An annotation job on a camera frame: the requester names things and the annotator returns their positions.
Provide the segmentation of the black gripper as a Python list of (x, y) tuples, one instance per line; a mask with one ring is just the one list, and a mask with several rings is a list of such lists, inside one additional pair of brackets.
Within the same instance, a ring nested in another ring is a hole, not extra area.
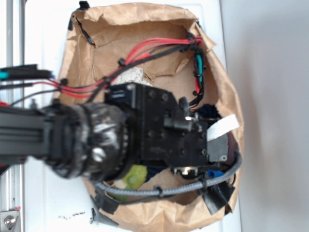
[(105, 102), (126, 116), (128, 161), (151, 168), (174, 168), (189, 176), (220, 170), (228, 159), (228, 136), (207, 142), (207, 129), (220, 119), (214, 105), (191, 112), (186, 98), (141, 84), (111, 86)]

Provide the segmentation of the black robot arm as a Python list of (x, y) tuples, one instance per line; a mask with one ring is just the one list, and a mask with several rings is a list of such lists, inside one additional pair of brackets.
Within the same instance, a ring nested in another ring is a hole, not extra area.
[(190, 112), (185, 98), (141, 84), (110, 87), (104, 102), (43, 109), (0, 109), (0, 162), (33, 156), (63, 178), (94, 181), (124, 177), (133, 165), (218, 169), (228, 156), (228, 136), (210, 137), (218, 118)]

